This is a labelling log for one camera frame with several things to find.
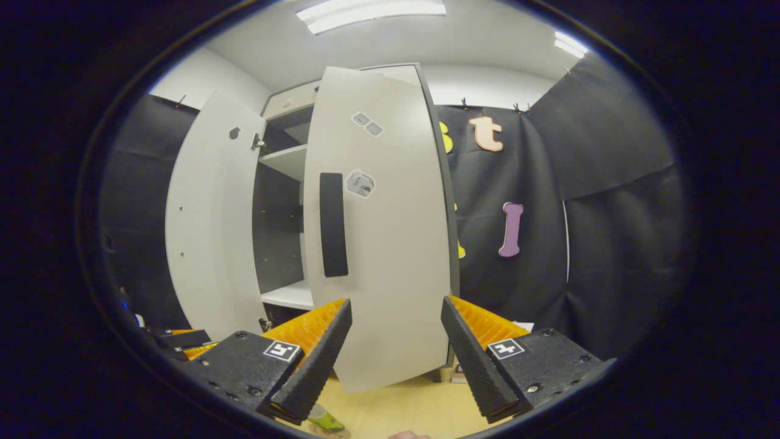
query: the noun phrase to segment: sticker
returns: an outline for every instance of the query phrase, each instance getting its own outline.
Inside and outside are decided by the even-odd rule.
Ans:
[[[275,359],[280,359],[284,362],[290,362],[290,360],[295,357],[295,354],[299,349],[300,346],[295,344],[274,340],[274,342],[271,343],[271,346],[268,346],[268,349],[266,349],[263,353],[269,357],[274,357]]]
[[[378,123],[371,120],[371,118],[362,111],[353,114],[352,121],[357,126],[363,127],[363,129],[365,129],[368,134],[371,134],[374,137],[377,137],[378,135],[382,134],[383,131],[385,131],[384,128],[380,127]]]
[[[346,178],[346,191],[363,199],[368,198],[376,188],[374,178],[361,170],[352,171]]]
[[[359,111],[352,115],[352,121],[361,127],[365,127],[371,121],[371,118]]]
[[[366,125],[366,132],[368,132],[368,134],[371,134],[374,137],[377,137],[379,134],[382,134],[382,131],[384,131],[384,129],[380,127],[376,122],[371,122],[368,125]]]
[[[520,352],[526,351],[511,338],[504,341],[496,341],[495,343],[489,344],[487,348],[493,352],[495,358],[500,360],[507,359],[512,355],[517,355]]]

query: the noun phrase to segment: white wall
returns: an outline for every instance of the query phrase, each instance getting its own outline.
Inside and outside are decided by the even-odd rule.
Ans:
[[[499,107],[520,109],[533,105],[557,82],[516,70],[483,66],[423,64],[423,75],[436,105]],[[561,77],[566,73],[561,69]]]
[[[149,94],[174,102],[186,95],[184,105],[202,109],[216,90],[224,91],[256,114],[262,112],[271,94],[260,81],[207,48],[190,54],[162,77]]]

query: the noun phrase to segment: ceiling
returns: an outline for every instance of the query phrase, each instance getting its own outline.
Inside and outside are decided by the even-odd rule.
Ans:
[[[315,36],[295,12],[321,2],[282,0],[207,46],[272,92],[319,79],[326,66],[466,64],[558,80],[578,61],[553,46],[552,27],[495,0],[444,0],[444,17],[388,17]]]

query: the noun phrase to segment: black door handle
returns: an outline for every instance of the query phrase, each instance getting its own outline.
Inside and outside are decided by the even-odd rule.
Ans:
[[[320,173],[320,237],[325,277],[346,276],[346,241],[344,238],[344,176]]]

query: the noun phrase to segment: ceiling light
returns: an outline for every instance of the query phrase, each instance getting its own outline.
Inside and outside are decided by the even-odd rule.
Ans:
[[[386,16],[444,16],[441,0],[330,0],[296,13],[312,34]]]
[[[555,40],[555,47],[560,48],[560,49],[562,49],[562,50],[564,50],[564,51],[566,51],[566,52],[576,56],[577,58],[582,58],[583,56],[585,56],[584,53],[582,53],[579,50],[577,50],[574,46],[572,46],[572,45],[570,45],[568,43],[565,43],[565,42],[563,42],[561,40]]]
[[[568,44],[569,46],[573,47],[575,50],[577,50],[580,53],[587,53],[587,47],[583,46],[579,41],[575,40],[574,38],[570,37],[569,35],[566,35],[566,34],[564,34],[562,32],[557,32],[556,31],[555,32],[555,38],[557,38],[560,41],[562,41],[562,42]]]

